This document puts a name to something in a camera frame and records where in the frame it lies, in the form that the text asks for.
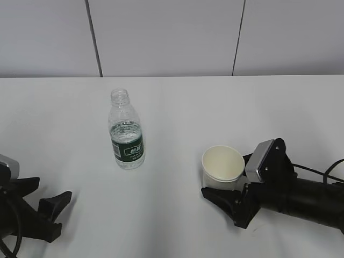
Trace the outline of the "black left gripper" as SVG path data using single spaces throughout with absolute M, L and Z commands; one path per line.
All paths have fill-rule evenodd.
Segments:
M 39 177 L 14 179 L 1 190 L 1 238 L 14 235 L 51 243 L 61 235 L 62 224 L 55 221 L 70 203 L 72 192 L 42 198 L 35 210 L 24 197 L 35 192 L 39 183 Z

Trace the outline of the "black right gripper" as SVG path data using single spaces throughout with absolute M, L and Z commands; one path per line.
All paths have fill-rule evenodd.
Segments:
M 244 155 L 245 174 L 254 172 L 254 162 L 250 161 L 252 153 Z M 286 196 L 292 182 L 297 177 L 293 165 L 286 154 L 274 159 L 277 168 L 264 183 L 246 183 L 243 191 L 218 190 L 209 187 L 201 188 L 205 199 L 220 208 L 239 228 L 247 228 L 251 220 L 264 207 L 277 212 L 283 210 Z

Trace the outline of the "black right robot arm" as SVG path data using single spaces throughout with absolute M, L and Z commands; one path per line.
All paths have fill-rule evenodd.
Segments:
M 288 156 L 265 183 L 246 183 L 242 190 L 201 189 L 239 228 L 246 229 L 260 209 L 312 221 L 343 231 L 343 183 L 324 184 L 299 178 Z

